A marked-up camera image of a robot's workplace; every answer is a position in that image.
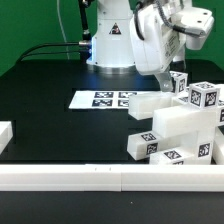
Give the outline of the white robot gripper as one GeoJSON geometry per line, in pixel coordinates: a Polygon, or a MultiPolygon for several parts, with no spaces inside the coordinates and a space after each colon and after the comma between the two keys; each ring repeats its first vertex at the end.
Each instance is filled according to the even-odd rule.
{"type": "Polygon", "coordinates": [[[184,46],[185,36],[163,23],[154,4],[138,3],[130,21],[130,38],[137,71],[141,75],[156,74],[160,90],[172,92],[172,77],[165,70],[184,46]]]}

